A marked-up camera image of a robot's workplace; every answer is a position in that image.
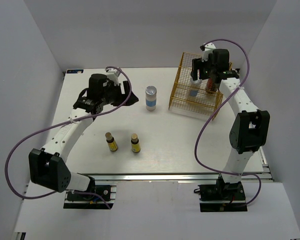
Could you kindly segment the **soy sauce bottle red label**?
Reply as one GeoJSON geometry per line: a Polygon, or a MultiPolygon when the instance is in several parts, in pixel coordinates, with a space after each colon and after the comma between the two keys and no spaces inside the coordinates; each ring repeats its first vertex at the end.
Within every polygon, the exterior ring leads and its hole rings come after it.
{"type": "Polygon", "coordinates": [[[219,90],[219,84],[215,83],[212,78],[209,78],[207,80],[207,83],[206,83],[206,86],[205,86],[205,91],[209,95],[213,95],[213,94],[217,93],[218,90],[219,90]]]}

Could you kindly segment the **blue label spice jar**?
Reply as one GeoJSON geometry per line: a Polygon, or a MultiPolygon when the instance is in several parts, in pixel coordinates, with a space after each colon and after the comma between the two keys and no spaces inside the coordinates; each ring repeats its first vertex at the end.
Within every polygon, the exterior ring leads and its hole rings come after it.
{"type": "Polygon", "coordinates": [[[202,80],[201,79],[197,79],[197,80],[193,80],[193,78],[190,78],[190,82],[189,82],[189,96],[190,97],[196,97],[200,86],[201,86],[202,80]]]}
{"type": "Polygon", "coordinates": [[[157,89],[155,86],[147,86],[145,89],[145,106],[148,111],[154,111],[157,104],[157,89]]]}

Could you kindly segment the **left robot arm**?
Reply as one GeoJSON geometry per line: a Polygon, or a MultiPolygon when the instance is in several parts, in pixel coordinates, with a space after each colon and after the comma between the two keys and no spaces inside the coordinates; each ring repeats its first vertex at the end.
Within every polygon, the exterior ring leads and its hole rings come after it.
{"type": "Polygon", "coordinates": [[[102,113],[104,106],[131,106],[138,98],[131,92],[128,81],[119,82],[120,72],[107,69],[105,73],[94,73],[88,80],[88,87],[79,93],[73,105],[69,123],[63,123],[41,149],[32,149],[28,155],[30,179],[33,183],[62,193],[78,191],[89,200],[95,196],[94,179],[90,176],[71,172],[67,158],[86,128],[102,113]]]}

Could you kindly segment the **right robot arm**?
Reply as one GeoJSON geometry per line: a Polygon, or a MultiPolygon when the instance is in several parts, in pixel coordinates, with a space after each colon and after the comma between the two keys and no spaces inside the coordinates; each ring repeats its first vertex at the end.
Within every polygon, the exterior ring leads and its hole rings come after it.
{"type": "Polygon", "coordinates": [[[220,177],[224,182],[215,188],[216,195],[226,200],[234,193],[232,184],[241,181],[250,158],[267,139],[270,114],[252,103],[241,86],[239,74],[230,69],[230,53],[227,49],[216,48],[212,43],[201,47],[201,58],[192,60],[193,80],[211,80],[226,98],[235,120],[229,132],[232,147],[229,158],[220,177]]]}

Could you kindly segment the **blue table sticker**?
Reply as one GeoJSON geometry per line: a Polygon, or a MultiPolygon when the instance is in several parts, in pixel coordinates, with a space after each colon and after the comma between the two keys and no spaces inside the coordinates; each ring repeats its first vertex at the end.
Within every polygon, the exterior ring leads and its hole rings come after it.
{"type": "Polygon", "coordinates": [[[83,69],[68,69],[66,74],[82,74],[83,72],[83,69]]]}

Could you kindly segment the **right small yellow bottle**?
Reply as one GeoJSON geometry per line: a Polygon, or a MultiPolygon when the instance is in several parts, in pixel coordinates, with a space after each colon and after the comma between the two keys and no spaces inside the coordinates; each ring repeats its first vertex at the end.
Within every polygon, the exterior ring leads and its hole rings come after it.
{"type": "Polygon", "coordinates": [[[131,135],[131,149],[134,153],[139,153],[141,151],[140,141],[136,133],[131,135]]]}

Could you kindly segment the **small yellow bottle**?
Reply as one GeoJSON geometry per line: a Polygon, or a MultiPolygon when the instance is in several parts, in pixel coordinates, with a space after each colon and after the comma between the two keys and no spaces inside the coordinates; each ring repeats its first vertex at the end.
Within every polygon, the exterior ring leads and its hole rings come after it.
{"type": "Polygon", "coordinates": [[[107,145],[109,147],[109,150],[111,152],[115,152],[118,150],[118,145],[115,141],[115,138],[113,137],[113,135],[110,133],[110,132],[107,132],[105,134],[105,138],[106,138],[106,142],[107,142],[107,145]]]}
{"type": "Polygon", "coordinates": [[[134,153],[139,153],[141,151],[140,141],[136,133],[131,135],[131,149],[134,153]]]}

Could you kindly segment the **left small yellow bottle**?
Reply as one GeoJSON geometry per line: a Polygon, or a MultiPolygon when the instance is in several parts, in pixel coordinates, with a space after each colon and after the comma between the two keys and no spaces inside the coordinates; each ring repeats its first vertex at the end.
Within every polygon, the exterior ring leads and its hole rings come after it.
{"type": "Polygon", "coordinates": [[[105,134],[105,138],[106,138],[106,142],[107,142],[107,145],[109,147],[109,150],[111,152],[115,152],[118,150],[118,145],[115,141],[115,138],[113,137],[113,135],[110,133],[110,132],[107,132],[105,134]]]}

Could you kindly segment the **aluminium table frame rail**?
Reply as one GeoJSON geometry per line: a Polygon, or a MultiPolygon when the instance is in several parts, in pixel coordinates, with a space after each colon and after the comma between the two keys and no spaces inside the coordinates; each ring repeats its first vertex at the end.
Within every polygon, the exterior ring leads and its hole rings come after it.
{"type": "Polygon", "coordinates": [[[216,181],[218,173],[189,173],[189,174],[90,174],[97,182],[109,181],[173,181],[173,182],[197,182],[197,181],[216,181]]]}

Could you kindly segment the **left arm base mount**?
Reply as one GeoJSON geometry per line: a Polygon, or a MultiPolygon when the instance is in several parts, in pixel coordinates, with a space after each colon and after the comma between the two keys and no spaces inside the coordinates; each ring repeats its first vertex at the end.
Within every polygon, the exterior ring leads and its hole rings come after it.
{"type": "Polygon", "coordinates": [[[100,183],[92,176],[74,174],[65,191],[64,209],[110,210],[116,199],[117,186],[100,183]]]}

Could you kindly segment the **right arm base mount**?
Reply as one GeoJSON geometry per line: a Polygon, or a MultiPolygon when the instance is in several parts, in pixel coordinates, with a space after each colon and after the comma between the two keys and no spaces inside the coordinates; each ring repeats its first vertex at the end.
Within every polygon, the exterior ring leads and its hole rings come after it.
{"type": "Polygon", "coordinates": [[[199,195],[202,213],[247,212],[246,195],[242,183],[225,183],[220,176],[215,184],[201,184],[193,190],[199,195]]]}

